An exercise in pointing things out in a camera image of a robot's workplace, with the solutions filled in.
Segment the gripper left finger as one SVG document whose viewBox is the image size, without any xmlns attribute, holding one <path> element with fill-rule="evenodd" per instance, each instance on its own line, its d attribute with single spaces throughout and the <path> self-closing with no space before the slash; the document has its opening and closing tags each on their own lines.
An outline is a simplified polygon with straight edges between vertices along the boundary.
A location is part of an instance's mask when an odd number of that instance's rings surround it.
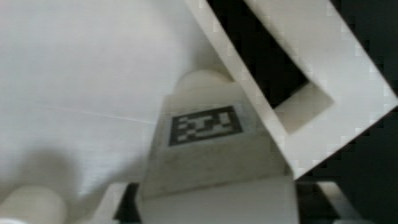
<svg viewBox="0 0 398 224">
<path fill-rule="evenodd" d="M 137 183 L 114 183 L 109 186 L 98 209 L 89 219 L 91 224 L 143 224 L 136 204 L 137 190 Z"/>
</svg>

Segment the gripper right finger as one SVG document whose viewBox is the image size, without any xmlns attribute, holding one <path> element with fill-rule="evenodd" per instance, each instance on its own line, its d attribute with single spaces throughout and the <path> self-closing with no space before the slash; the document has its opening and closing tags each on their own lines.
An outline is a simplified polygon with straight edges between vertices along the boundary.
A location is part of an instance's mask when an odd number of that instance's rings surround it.
<svg viewBox="0 0 398 224">
<path fill-rule="evenodd" d="M 335 182 L 299 182 L 297 198 L 301 224 L 374 224 L 363 218 Z"/>
</svg>

